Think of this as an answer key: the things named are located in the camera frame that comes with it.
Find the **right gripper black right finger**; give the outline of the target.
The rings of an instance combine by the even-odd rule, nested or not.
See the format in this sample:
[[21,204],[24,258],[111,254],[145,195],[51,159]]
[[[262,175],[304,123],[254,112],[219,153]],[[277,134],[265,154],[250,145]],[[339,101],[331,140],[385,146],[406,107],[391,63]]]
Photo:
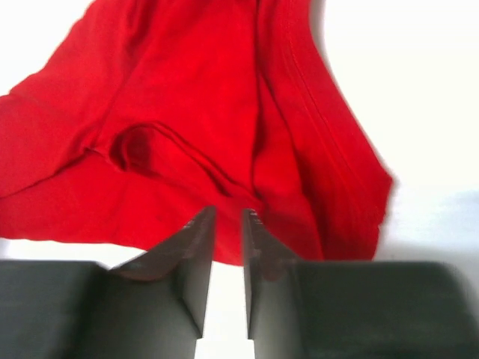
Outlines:
[[254,338],[254,321],[262,282],[277,281],[286,267],[302,260],[272,235],[253,209],[242,211],[242,255],[247,335]]

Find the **red t shirt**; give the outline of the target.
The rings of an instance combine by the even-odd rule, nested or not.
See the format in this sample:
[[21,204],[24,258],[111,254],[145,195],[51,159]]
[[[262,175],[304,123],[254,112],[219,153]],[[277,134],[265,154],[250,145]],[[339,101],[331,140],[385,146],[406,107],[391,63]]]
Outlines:
[[95,1],[1,98],[1,236],[147,250],[205,206],[309,260],[370,260],[391,176],[314,44],[309,1]]

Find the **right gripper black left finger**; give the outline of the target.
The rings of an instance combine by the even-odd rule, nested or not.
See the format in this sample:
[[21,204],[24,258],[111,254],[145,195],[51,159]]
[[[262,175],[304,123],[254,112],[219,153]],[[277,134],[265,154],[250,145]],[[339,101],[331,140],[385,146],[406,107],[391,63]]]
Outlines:
[[171,291],[185,307],[198,337],[202,338],[215,229],[216,209],[207,206],[172,236],[132,260],[115,266],[110,272],[140,282],[170,278]]

